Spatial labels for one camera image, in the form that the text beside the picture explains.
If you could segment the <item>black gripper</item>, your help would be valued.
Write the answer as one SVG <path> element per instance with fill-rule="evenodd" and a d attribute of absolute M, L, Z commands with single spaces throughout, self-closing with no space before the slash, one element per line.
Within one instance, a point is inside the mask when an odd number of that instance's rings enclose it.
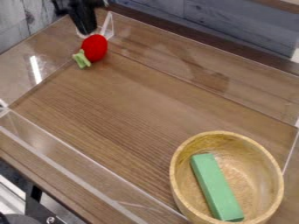
<path fill-rule="evenodd" d="M 70 13 L 79 33 L 90 35 L 98 28 L 95 8 L 109 7 L 109 0 L 51 0 L 58 16 Z"/>

